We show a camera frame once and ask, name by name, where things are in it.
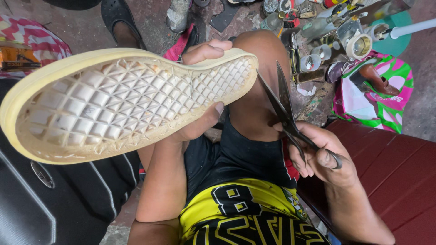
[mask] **pliers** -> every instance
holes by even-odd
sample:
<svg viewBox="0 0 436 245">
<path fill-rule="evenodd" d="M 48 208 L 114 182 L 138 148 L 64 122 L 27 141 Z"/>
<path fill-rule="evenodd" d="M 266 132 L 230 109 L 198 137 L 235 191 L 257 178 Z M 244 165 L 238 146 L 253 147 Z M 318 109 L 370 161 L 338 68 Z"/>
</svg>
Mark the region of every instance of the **pliers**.
<svg viewBox="0 0 436 245">
<path fill-rule="evenodd" d="M 296 44 L 295 32 L 292 33 L 291 44 L 292 44 L 292 47 L 290 49 L 291 71 L 292 74 L 300 73 L 301 72 L 300 50 L 298 45 Z"/>
</svg>

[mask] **pink green plastic bag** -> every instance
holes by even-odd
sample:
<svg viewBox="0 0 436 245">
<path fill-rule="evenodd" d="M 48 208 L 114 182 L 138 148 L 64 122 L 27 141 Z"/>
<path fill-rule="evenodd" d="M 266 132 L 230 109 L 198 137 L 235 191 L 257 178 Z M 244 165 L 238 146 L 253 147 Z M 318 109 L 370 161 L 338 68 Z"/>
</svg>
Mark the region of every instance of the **pink green plastic bag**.
<svg viewBox="0 0 436 245">
<path fill-rule="evenodd" d="M 336 91 L 332 113 L 347 121 L 401 133 L 403 110 L 413 91 L 412 69 L 392 55 L 371 51 L 368 57 L 381 58 L 381 61 L 374 63 L 377 73 L 396 87 L 400 94 L 380 94 L 372 89 L 369 82 L 365 82 L 371 88 L 369 93 L 356 92 L 357 87 L 351 83 L 349 77 L 363 65 L 364 62 L 360 62 L 341 77 L 341 86 Z"/>
</svg>

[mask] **person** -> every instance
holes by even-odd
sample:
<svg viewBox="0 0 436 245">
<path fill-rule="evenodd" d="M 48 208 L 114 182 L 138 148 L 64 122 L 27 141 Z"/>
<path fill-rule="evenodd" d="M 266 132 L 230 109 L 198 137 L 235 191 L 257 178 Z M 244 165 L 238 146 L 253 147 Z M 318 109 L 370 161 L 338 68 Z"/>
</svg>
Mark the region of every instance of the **person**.
<svg viewBox="0 0 436 245">
<path fill-rule="evenodd" d="M 114 23 L 119 47 L 140 48 L 138 35 Z M 249 31 L 231 41 L 211 40 L 187 49 L 191 65 L 220 58 L 230 48 L 253 53 L 259 72 L 278 94 L 276 61 L 289 81 L 289 58 L 281 41 L 266 30 Z M 146 172 L 128 245 L 140 244 L 328 244 L 308 221 L 296 196 L 302 177 L 325 183 L 330 217 L 341 239 L 394 244 L 395 238 L 372 209 L 350 155 L 331 132 L 306 122 L 298 129 L 321 149 L 301 142 L 287 146 L 281 123 L 257 80 L 228 105 L 221 141 L 203 133 L 218 122 L 224 104 L 208 108 L 198 120 L 138 150 Z M 325 149 L 340 155 L 343 166 Z"/>
</svg>

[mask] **white pipe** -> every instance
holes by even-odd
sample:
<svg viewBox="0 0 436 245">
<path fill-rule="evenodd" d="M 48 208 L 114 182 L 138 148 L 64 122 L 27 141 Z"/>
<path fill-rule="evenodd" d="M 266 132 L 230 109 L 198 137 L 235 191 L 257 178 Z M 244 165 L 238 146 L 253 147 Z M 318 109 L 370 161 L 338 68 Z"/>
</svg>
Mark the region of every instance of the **white pipe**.
<svg viewBox="0 0 436 245">
<path fill-rule="evenodd" d="M 391 38 L 397 39 L 400 36 L 422 31 L 428 28 L 436 27 L 436 18 L 432 20 L 426 20 L 423 22 L 411 24 L 403 27 L 394 27 L 391 31 Z"/>
</svg>

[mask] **hand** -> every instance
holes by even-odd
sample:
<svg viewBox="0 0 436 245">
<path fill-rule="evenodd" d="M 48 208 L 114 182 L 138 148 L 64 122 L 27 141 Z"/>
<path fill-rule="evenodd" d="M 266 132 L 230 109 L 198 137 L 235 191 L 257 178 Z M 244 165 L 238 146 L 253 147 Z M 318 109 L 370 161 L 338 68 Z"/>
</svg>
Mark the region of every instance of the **hand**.
<svg viewBox="0 0 436 245">
<path fill-rule="evenodd" d="M 231 48 L 231 41 L 212 39 L 208 42 L 189 47 L 187 52 L 182 55 L 182 62 L 184 65 L 192 65 L 206 59 L 217 59 L 224 55 L 224 50 L 229 50 Z M 218 122 L 223 110 L 223 102 L 217 102 L 211 105 L 199 119 L 178 130 L 169 138 L 176 142 L 198 138 Z"/>
<path fill-rule="evenodd" d="M 315 174 L 327 184 L 339 187 L 350 187 L 359 182 L 356 166 L 335 134 L 307 122 L 298 121 L 296 126 L 302 134 L 321 148 L 318 152 L 315 152 L 305 142 L 295 138 L 303 149 L 304 157 L 307 160 L 306 164 L 301 159 L 298 149 L 294 145 L 289 146 L 289 155 L 293 166 L 302 177 Z M 281 123 L 275 124 L 273 127 L 278 131 L 283 131 Z M 343 164 L 341 169 L 333 169 L 337 166 L 336 160 L 325 149 L 339 155 Z"/>
</svg>

